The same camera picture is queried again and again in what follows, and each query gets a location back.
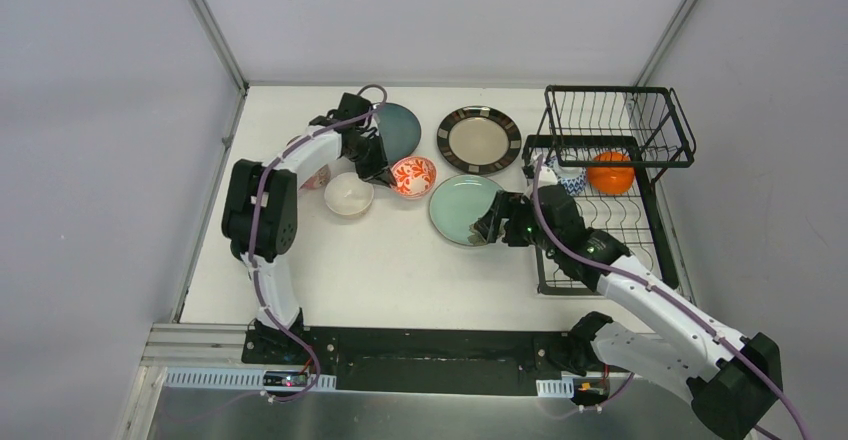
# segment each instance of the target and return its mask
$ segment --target green plate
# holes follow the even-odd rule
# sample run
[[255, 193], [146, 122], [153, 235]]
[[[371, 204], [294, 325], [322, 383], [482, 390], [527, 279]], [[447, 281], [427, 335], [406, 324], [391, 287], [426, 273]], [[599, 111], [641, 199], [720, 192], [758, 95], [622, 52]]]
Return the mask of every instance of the green plate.
[[477, 247], [471, 225], [486, 214], [500, 185], [478, 175], [457, 175], [436, 188], [430, 197], [430, 220], [448, 240]]

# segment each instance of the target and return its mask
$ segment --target gray floor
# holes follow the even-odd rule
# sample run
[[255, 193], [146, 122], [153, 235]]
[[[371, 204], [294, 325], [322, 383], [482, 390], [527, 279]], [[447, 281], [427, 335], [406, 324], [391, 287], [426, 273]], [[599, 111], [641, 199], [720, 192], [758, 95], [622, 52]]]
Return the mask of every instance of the gray floor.
[[240, 393], [164, 389], [150, 439], [716, 438], [688, 405], [646, 381], [634, 382], [600, 415], [568, 419], [558, 418], [574, 408], [564, 399], [344, 392], [316, 393], [287, 405], [249, 395], [217, 414], [184, 422]]

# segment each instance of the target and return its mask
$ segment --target floral patterned bowl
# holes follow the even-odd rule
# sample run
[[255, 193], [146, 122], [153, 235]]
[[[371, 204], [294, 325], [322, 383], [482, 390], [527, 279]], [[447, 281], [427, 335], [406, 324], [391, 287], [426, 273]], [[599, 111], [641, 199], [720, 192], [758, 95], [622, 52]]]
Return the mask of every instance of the floral patterned bowl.
[[436, 184], [436, 165], [429, 158], [406, 157], [392, 167], [397, 185], [392, 190], [410, 200], [421, 198]]

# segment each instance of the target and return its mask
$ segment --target dish rack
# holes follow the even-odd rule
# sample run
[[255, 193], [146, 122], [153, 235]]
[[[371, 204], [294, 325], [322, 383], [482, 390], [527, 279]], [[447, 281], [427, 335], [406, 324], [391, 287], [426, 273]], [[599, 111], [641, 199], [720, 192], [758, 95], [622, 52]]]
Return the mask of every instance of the dish rack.
[[[636, 179], [628, 191], [606, 195], [589, 184], [575, 196], [577, 207], [587, 227], [609, 232], [668, 286], [678, 288], [654, 188], [669, 168], [694, 162], [697, 144], [677, 94], [657, 87], [552, 85], [545, 89], [545, 103], [536, 134], [524, 143], [525, 165], [541, 153], [546, 162], [555, 159], [563, 167], [632, 167]], [[630, 161], [593, 160], [608, 151]], [[595, 295], [539, 249], [536, 262], [540, 294]]]

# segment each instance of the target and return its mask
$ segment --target blue and white patterned bowl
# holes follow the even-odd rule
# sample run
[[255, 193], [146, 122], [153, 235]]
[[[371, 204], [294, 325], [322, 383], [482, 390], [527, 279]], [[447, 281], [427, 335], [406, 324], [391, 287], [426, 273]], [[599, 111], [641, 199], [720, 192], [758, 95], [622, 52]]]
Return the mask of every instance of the blue and white patterned bowl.
[[565, 187], [565, 191], [572, 197], [577, 196], [588, 183], [585, 167], [561, 167], [556, 158], [551, 158], [545, 163], [557, 176], [559, 184]]

